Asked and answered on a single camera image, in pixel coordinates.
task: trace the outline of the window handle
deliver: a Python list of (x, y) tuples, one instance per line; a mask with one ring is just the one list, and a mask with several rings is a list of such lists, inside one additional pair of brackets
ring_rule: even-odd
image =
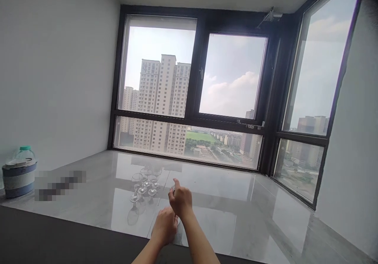
[(201, 80), (204, 79), (204, 69), (201, 67), (200, 69), (200, 74), (201, 74)]

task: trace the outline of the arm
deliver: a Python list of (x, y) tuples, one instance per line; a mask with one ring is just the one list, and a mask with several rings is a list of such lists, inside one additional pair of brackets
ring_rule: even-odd
[(177, 233), (178, 216), (171, 207), (159, 211), (150, 241), (139, 253), (132, 264), (154, 264), (160, 250), (170, 243)]
[(161, 243), (150, 239), (132, 264), (154, 264), (162, 248)]
[(189, 250), (194, 264), (219, 264), (208, 239), (198, 224), (192, 208), (192, 193), (189, 189), (181, 187), (177, 179), (175, 183), (175, 193), (171, 189), (169, 203), (176, 215), (180, 217), (185, 228), (188, 239)]

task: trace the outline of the hand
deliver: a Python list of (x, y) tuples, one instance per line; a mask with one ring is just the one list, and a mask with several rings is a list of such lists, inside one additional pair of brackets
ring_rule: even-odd
[(159, 243), (161, 247), (167, 245), (173, 241), (177, 233), (177, 225), (178, 216), (175, 216), (172, 207), (165, 207), (157, 215), (151, 240)]
[(181, 220), (193, 214), (192, 208), (192, 193), (186, 187), (180, 186), (178, 179), (173, 179), (175, 192), (173, 194), (172, 188), (168, 193), (169, 203), (173, 211)]

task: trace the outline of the high-rise building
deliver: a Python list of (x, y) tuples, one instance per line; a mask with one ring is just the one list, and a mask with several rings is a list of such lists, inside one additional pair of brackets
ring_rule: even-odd
[[(245, 113), (245, 118), (253, 119), (255, 111), (251, 109)], [(260, 153), (261, 136), (251, 133), (243, 133), (241, 137), (240, 153), (248, 157), (252, 162), (252, 167), (257, 168)]]
[[(132, 87), (125, 87), (122, 109), (127, 111), (133, 110), (133, 105), (136, 104), (135, 92), (138, 93), (138, 91), (134, 90)], [(121, 132), (133, 132), (134, 129), (133, 126), (131, 127), (132, 124), (133, 118), (123, 116), (121, 118)]]
[[(190, 64), (176, 56), (161, 55), (159, 61), (142, 60), (138, 111), (185, 116)], [(187, 126), (135, 119), (135, 148), (183, 155)]]
[(224, 142), (227, 146), (240, 146), (241, 137), (236, 135), (227, 134), (224, 136)]
[[(326, 135), (328, 129), (329, 118), (325, 116), (306, 116), (299, 118), (297, 132)], [(294, 161), (300, 166), (310, 166), (319, 168), (323, 155), (323, 148), (291, 141), (291, 147), (286, 149), (292, 154)]]
[[(245, 118), (253, 119), (254, 115), (255, 111), (251, 109), (250, 111), (247, 111), (245, 113)], [(253, 135), (249, 133), (243, 133), (243, 135), (241, 136), (240, 153), (242, 153), (243, 155), (248, 156), (248, 153), (251, 149), (252, 136)]]
[[(131, 99), (131, 110), (136, 111), (138, 106), (139, 91), (133, 90)], [(129, 134), (134, 135), (135, 118), (130, 118)]]

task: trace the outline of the glass pane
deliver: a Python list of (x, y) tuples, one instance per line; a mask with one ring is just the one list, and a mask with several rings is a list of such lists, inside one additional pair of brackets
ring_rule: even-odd
[(119, 116), (114, 146), (256, 169), (260, 135)]
[(266, 41), (210, 34), (200, 113), (254, 119)]
[(323, 147), (281, 139), (274, 176), (313, 202)]
[(185, 116), (196, 19), (128, 15), (119, 108)]
[(355, 6), (321, 0), (305, 13), (283, 130), (326, 135)]

